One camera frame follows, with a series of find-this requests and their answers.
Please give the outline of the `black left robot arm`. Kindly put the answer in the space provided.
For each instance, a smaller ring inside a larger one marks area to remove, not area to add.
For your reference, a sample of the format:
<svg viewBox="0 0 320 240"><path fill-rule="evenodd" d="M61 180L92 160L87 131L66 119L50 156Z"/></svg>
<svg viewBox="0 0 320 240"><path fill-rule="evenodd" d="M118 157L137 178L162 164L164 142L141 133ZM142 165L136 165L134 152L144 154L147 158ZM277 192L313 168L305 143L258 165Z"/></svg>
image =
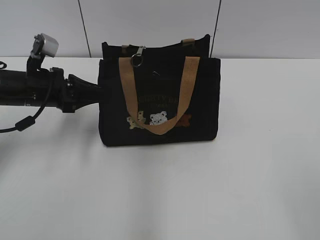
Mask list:
<svg viewBox="0 0 320 240"><path fill-rule="evenodd" d="M0 104L2 106L54 107L63 113L99 103L105 91L97 84L73 74L67 78L62 68L34 72L2 69L0 71Z"/></svg>

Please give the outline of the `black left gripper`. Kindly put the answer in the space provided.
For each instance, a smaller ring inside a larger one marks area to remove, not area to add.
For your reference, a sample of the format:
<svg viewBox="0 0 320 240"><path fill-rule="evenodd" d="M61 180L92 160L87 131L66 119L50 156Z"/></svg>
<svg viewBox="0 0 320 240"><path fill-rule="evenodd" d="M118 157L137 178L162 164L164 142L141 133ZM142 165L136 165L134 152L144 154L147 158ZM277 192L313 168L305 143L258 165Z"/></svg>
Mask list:
<svg viewBox="0 0 320 240"><path fill-rule="evenodd" d="M53 87L49 97L49 106L60 109L63 113L74 113L76 110L99 103L102 100L102 88L97 84L85 81L73 74L64 78L62 68L50 69Z"/></svg>

